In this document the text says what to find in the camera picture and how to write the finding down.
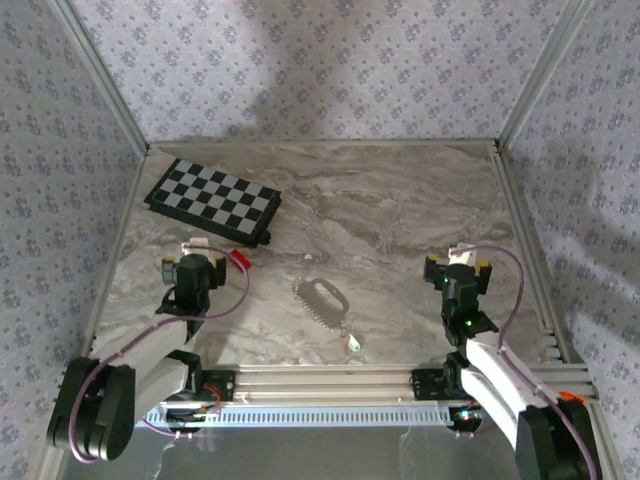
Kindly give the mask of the silver chain with green tag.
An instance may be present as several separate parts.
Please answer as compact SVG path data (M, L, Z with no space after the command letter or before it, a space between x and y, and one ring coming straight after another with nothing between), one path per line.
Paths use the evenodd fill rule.
M350 334L345 326L349 301L340 290L324 278L297 278L292 292L295 300L311 318L328 331L338 332L348 348Z

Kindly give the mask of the black grey chessboard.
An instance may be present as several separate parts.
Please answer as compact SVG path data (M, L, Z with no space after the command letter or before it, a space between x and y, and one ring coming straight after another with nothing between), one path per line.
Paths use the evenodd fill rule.
M281 192L176 159L144 202L153 212L255 248L271 241L269 225L281 205Z

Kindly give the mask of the small circuit board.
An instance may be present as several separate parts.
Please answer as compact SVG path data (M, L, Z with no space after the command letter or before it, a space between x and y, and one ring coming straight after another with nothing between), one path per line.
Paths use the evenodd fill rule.
M195 434L199 432L206 420L217 418L220 409L209 405L195 410L170 409L166 413L166 423L174 434Z
M452 421L449 429L454 434L457 436L474 437L479 432L486 418L486 412L481 407L471 404L450 408L449 416Z

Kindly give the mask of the grey metal sheet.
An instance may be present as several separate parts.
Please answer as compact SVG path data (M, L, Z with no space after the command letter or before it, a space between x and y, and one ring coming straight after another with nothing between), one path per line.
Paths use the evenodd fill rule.
M140 428L122 459L130 480L520 480L501 434L445 427Z

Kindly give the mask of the aluminium table edge rail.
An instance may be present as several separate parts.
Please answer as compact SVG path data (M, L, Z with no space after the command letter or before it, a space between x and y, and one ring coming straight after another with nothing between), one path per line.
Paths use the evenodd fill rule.
M539 322L547 340L544 357L552 362L580 363L580 357L566 338L563 321L554 306L551 295L550 274L539 252L539 241L535 230L528 223L526 202L520 195L510 165L497 146L490 148L497 177L505 195L507 209L514 227L524 270L533 293Z
M89 323L85 331L85 335L84 335L81 347L79 349L79 354L81 356L86 356L90 353L91 347L94 342L94 337L99 326L102 311L103 311L104 305L106 304L108 294L109 294L109 289L113 281L115 271L121 256L127 225L131 216L133 206L136 201L136 195L139 188L142 172L143 172L146 160L148 158L148 153L149 151L146 151L141 154L138 161L138 165L136 167L136 170L133 176L131 189L127 195L126 202L124 204L124 209L120 217L118 229L116 231L115 241L111 248L109 258L106 264L106 271L105 271L105 274L103 275L100 287L97 291L95 303L89 318Z

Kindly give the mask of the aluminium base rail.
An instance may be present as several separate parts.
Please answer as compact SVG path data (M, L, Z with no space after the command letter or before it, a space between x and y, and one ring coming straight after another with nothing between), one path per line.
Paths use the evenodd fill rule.
M245 405L411 403L416 365L240 365L233 400Z

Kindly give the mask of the aluminium frame post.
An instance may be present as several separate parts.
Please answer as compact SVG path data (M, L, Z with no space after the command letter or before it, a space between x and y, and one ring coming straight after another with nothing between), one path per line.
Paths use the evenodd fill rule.
M138 127L134 115L121 95L115 79L94 44L88 28L76 11L73 2L71 0L45 1L64 28L80 60L115 116L129 143L139 156L145 158L149 145Z
M499 152L511 148L595 3L566 0L496 139Z

